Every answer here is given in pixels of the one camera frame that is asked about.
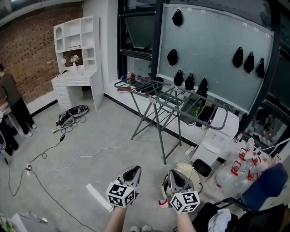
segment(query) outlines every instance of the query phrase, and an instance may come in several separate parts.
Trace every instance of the chair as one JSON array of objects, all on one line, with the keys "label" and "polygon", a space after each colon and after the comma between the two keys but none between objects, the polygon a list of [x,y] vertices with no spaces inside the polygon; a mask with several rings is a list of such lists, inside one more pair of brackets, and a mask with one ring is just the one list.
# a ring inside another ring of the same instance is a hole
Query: chair
[{"label": "chair", "polygon": [[277,197],[281,193],[288,179],[287,171],[281,163],[271,166],[265,170],[260,178],[242,194],[239,200],[227,198],[216,204],[206,203],[193,220],[193,226],[197,232],[208,231],[208,221],[219,209],[231,204],[238,206],[246,213],[238,219],[232,214],[225,232],[277,232],[282,223],[285,207],[276,207],[259,211],[269,197]]}]

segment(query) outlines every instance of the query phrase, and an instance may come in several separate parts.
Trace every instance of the black pants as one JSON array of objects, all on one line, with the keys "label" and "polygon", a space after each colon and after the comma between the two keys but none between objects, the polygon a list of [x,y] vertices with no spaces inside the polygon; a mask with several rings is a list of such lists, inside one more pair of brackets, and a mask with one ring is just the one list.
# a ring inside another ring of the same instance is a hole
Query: black pants
[{"label": "black pants", "polygon": [[13,135],[10,132],[9,127],[7,126],[6,122],[4,119],[2,119],[2,122],[0,123],[0,131],[2,132],[2,135],[4,136],[4,139],[6,141],[6,148],[5,151],[9,154],[12,155],[13,150],[18,149],[18,143],[14,139]]},{"label": "black pants", "polygon": [[20,98],[18,102],[16,102],[15,105],[11,107],[11,111],[17,119],[19,125],[21,126],[23,133],[28,134],[29,129],[26,123],[28,123],[28,125],[32,127],[34,122],[32,121],[30,113],[22,98]]}]

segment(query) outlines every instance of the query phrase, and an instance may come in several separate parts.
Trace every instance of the dark green shirt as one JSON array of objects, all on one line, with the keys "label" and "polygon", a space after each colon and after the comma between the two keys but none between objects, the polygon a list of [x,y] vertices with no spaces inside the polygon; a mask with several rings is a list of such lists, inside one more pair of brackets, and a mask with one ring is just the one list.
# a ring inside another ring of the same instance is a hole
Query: dark green shirt
[{"label": "dark green shirt", "polygon": [[9,73],[5,73],[0,80],[0,95],[1,97],[6,97],[10,108],[21,98],[16,87],[16,82]]}]

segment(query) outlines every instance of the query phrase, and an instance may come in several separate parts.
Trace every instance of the brick wall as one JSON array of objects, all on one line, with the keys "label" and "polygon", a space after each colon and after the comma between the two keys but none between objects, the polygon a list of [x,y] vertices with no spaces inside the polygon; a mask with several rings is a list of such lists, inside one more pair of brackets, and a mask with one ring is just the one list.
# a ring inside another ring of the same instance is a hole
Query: brick wall
[{"label": "brick wall", "polygon": [[26,104],[53,90],[58,73],[53,27],[83,17],[81,3],[47,7],[0,28],[0,63],[11,73]]}]

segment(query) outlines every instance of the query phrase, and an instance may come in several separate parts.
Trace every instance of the fiducial marker cube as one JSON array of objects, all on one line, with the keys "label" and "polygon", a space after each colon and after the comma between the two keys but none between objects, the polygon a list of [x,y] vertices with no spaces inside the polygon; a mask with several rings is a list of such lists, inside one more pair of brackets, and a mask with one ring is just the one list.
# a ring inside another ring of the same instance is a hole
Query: fiducial marker cube
[{"label": "fiducial marker cube", "polygon": [[193,212],[200,204],[198,192],[176,193],[173,195],[170,204],[177,213]]},{"label": "fiducial marker cube", "polygon": [[110,182],[106,191],[109,203],[122,208],[126,208],[134,199],[134,188]]}]

